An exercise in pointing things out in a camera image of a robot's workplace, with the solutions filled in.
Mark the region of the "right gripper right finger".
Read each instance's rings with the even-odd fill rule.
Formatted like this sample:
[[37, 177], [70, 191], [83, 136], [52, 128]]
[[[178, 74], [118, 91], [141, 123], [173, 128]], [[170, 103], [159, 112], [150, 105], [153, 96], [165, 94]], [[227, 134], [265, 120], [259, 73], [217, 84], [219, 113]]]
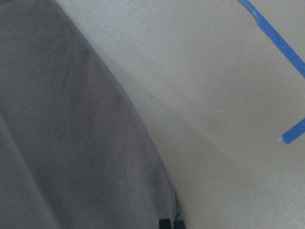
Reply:
[[185, 223], [183, 220], [179, 219], [174, 222], [174, 229], [185, 229]]

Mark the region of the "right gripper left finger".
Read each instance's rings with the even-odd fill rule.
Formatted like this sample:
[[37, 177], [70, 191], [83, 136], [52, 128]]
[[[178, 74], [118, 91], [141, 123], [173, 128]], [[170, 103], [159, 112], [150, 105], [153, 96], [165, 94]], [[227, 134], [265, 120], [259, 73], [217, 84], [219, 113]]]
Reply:
[[160, 219], [159, 229], [170, 229], [170, 219]]

